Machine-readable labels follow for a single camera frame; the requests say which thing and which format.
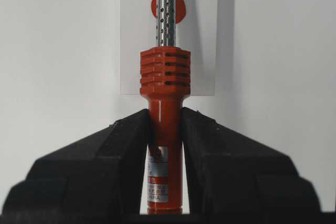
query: ventilation hole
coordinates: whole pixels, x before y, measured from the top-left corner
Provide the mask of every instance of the ventilation hole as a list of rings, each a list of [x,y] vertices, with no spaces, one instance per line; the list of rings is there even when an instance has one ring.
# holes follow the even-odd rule
[[[166,66],[177,66],[177,67],[181,67],[181,68],[188,68],[188,65],[174,63],[174,62],[166,62],[165,65]]]
[[[179,73],[179,72],[166,72],[166,76],[180,76],[180,77],[189,77],[189,74],[187,73]]]
[[[187,59],[187,55],[180,55],[180,54],[166,54],[168,57],[177,57],[177,58],[182,58],[182,59]]]

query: metal soldering iron barrel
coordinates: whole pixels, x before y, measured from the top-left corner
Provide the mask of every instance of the metal soldering iron barrel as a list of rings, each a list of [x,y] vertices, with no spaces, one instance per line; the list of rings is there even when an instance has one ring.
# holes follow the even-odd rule
[[[159,47],[175,46],[175,0],[156,0],[156,44]]]

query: white label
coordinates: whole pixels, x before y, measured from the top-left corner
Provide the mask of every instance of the white label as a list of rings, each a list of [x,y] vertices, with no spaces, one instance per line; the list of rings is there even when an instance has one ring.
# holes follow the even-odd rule
[[[166,146],[152,148],[149,150],[148,156],[149,181],[162,183],[168,177],[168,148]],[[147,200],[168,202],[168,185],[148,183]]]

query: white backdrop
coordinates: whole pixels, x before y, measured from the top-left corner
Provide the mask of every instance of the white backdrop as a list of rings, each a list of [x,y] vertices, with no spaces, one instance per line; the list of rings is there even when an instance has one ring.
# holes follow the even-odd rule
[[[119,13],[119,0],[0,0],[0,202],[36,158],[146,107],[119,95]],[[218,0],[217,17],[215,96],[184,105],[290,155],[333,210],[335,1]]]

